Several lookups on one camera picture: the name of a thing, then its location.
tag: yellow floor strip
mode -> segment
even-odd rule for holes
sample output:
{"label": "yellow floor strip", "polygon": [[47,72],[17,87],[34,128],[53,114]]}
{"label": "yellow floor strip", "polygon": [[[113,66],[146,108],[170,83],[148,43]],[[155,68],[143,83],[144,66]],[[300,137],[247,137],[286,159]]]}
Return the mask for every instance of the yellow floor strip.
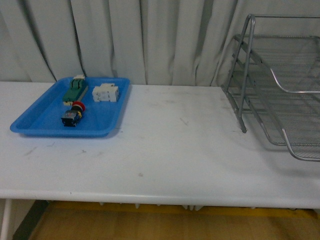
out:
{"label": "yellow floor strip", "polygon": [[188,215],[220,215],[220,216],[251,216],[276,218],[308,218],[318,219],[318,214],[312,209],[291,210],[287,208],[250,208],[250,207],[224,207],[204,206],[199,211],[184,209],[181,205],[153,205],[141,204],[137,209],[134,204],[53,201],[49,208],[76,209],[89,211],[132,212],[132,213],[158,213],[158,214],[188,214]]}

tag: electronic component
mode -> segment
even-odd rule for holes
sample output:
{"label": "electronic component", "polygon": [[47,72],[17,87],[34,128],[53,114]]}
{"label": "electronic component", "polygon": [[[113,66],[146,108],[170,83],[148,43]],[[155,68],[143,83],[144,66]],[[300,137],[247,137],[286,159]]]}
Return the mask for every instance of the electronic component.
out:
{"label": "electronic component", "polygon": [[119,88],[114,83],[103,83],[94,87],[92,96],[95,102],[116,102],[119,98]]}
{"label": "electronic component", "polygon": [[74,101],[70,110],[67,110],[61,117],[62,123],[65,127],[75,127],[82,114],[85,111],[85,105],[80,101]]}
{"label": "electronic component", "polygon": [[88,91],[88,83],[84,75],[75,76],[70,82],[70,87],[65,95],[62,97],[63,104],[72,106],[74,101],[81,101]]}

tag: desk organizer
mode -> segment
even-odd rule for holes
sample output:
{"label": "desk organizer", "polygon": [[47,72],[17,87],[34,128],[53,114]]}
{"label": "desk organizer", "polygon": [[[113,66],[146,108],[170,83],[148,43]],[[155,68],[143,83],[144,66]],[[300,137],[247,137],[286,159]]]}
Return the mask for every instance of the desk organizer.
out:
{"label": "desk organizer", "polygon": [[[85,105],[85,112],[76,127],[66,127],[61,116],[70,106],[65,106],[62,98],[72,79],[67,77],[58,80],[12,123],[11,131],[43,137],[104,137],[112,131],[117,124],[130,81],[126,78],[86,77],[88,91],[81,100]],[[103,83],[118,86],[117,102],[94,101],[92,91],[95,86]]]}
{"label": "desk organizer", "polygon": [[256,18],[320,17],[248,15],[221,87],[243,133],[243,113],[251,112],[272,144],[299,160],[320,162],[320,39],[255,35]]}

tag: table leg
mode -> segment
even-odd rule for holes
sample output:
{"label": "table leg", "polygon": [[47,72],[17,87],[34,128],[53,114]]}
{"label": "table leg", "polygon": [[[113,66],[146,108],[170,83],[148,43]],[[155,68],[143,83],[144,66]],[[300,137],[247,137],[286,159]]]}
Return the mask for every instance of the table leg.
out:
{"label": "table leg", "polygon": [[6,199],[4,205],[0,240],[12,240],[14,235],[16,204],[12,199]]}

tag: wooden floor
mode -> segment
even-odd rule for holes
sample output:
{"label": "wooden floor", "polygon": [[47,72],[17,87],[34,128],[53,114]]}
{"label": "wooden floor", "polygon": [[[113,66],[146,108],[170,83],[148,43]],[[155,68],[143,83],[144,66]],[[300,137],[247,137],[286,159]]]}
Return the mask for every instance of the wooden floor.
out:
{"label": "wooden floor", "polygon": [[52,202],[29,240],[320,240],[313,210]]}

